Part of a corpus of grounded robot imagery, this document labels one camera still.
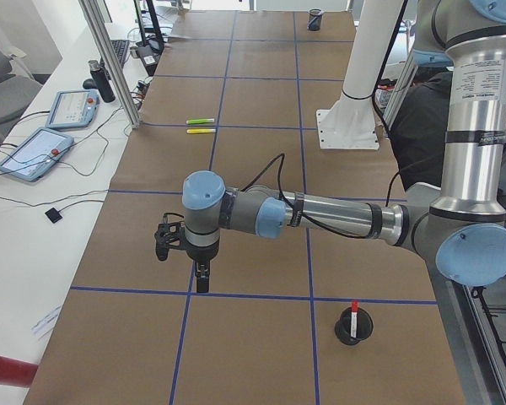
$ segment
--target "red cylinder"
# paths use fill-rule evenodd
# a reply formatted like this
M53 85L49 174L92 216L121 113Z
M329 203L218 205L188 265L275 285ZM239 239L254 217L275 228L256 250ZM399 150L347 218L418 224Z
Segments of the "red cylinder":
M0 384L28 387L34 380L37 364L0 356Z

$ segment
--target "red and white marker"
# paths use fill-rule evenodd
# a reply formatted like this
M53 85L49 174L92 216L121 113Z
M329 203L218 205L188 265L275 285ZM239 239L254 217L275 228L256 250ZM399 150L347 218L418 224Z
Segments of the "red and white marker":
M356 338L356 328L358 326L358 302L353 301L351 308L351 338Z

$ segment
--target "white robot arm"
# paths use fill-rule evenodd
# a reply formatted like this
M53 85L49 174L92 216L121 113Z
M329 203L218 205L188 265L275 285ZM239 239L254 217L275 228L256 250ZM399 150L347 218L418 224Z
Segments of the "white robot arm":
M414 49L422 64L442 62L444 53L454 63L442 186L429 207L381 208L262 186L239 191L201 171L184 182L184 220L165 215L159 225L158 258L186 250L197 292L207 292L220 228L275 238L288 224L386 240L465 285L504 276L505 212L496 196L506 143L506 0L421 0Z

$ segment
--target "keyboard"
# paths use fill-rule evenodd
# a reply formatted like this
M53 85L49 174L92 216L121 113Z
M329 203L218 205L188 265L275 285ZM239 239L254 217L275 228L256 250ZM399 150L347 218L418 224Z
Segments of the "keyboard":
M123 68L126 64L127 55L129 52L129 40L110 40L112 47L115 49L116 57L118 58L118 62L120 66ZM100 65L105 68L105 63L103 59L100 59Z

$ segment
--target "light blue joint cover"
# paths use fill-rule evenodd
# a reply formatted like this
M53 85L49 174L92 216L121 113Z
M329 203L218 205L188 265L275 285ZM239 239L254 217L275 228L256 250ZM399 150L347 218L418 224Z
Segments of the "light blue joint cover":
M281 234L285 220L285 203L269 197L261 205L256 215L255 232L262 238L276 239Z
M443 52L412 50L414 62L424 68L446 68L454 66L452 60Z
M506 0L469 0L486 19L506 24Z
M225 193L223 179L213 171L201 170L184 180L182 204L187 209L210 208L219 203Z
M473 224L452 234L437 251L439 271L459 284L479 287L506 275L506 229Z

